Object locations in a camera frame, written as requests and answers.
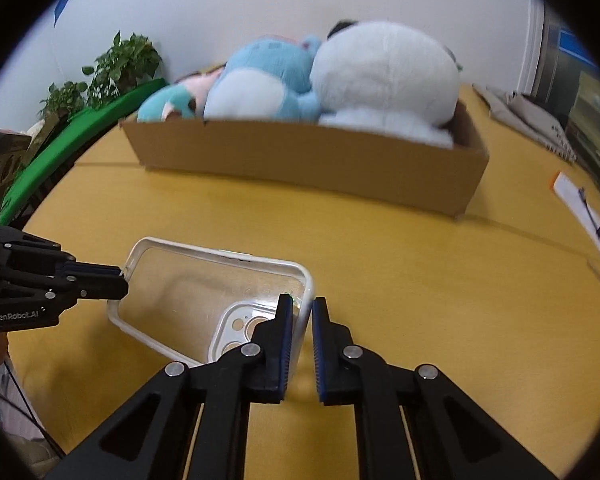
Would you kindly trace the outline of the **clear white phone case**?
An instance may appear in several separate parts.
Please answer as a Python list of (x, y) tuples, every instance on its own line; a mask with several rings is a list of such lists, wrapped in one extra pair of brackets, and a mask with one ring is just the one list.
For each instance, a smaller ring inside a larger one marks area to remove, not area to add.
[(251, 341), (258, 324), (274, 318), (278, 297), (291, 296), (296, 369), (314, 298), (314, 279), (302, 264), (148, 236), (131, 249), (123, 277), (129, 292), (107, 302), (109, 322), (190, 367)]

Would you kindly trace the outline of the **blue plush cat red headband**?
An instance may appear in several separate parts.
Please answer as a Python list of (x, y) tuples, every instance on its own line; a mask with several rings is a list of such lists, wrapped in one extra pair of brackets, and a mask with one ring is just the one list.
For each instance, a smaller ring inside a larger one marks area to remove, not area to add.
[(263, 37), (236, 51), (209, 91), (204, 119), (317, 122), (311, 70), (321, 39)]

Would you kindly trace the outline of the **white black plush panda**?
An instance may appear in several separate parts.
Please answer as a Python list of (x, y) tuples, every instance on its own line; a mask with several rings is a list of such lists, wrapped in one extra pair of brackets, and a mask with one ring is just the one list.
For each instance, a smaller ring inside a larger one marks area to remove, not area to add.
[(367, 21), (338, 30), (318, 49), (310, 79), (324, 127), (454, 145), (446, 125), (460, 70), (449, 49), (416, 28)]

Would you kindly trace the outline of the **green potted plant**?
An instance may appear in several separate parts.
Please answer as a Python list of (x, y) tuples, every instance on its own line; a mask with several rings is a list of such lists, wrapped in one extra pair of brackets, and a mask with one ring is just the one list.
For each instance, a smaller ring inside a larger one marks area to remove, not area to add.
[(81, 70), (88, 78), (86, 104), (98, 110), (150, 81), (158, 73), (162, 57), (152, 41), (132, 32), (123, 39), (117, 32), (111, 46)]

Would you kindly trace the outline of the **teal pink plush pig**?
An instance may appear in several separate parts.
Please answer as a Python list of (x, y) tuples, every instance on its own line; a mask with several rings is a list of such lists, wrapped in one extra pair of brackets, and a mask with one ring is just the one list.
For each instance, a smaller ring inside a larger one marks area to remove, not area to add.
[(165, 122), (173, 118), (199, 118), (204, 114), (208, 94), (224, 66), (196, 72), (179, 79), (147, 98), (136, 114), (138, 122)]

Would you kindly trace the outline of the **brown cardboard box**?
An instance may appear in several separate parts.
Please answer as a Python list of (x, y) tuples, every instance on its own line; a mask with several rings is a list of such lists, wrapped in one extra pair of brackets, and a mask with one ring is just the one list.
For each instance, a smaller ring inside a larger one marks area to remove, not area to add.
[(454, 146), (437, 148), (293, 122), (121, 124), (149, 169), (308, 186), (459, 217), (477, 191), (489, 153), (464, 103), (457, 104), (450, 127)]

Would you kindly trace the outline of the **white paper card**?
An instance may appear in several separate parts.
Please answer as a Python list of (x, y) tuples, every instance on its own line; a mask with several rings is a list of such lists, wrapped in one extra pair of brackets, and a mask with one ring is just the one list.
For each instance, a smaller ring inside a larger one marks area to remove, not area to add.
[(585, 189), (578, 188), (563, 172), (558, 172), (552, 183), (552, 189), (600, 252), (600, 215), (588, 203)]

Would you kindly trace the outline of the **grey cloth bag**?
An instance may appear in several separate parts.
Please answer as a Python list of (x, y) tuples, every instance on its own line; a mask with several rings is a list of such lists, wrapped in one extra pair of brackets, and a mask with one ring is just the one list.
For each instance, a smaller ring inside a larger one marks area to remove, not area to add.
[(490, 117), (496, 122), (514, 129), (566, 162), (577, 160), (558, 119), (528, 96), (480, 84), (474, 84), (472, 88), (486, 103)]

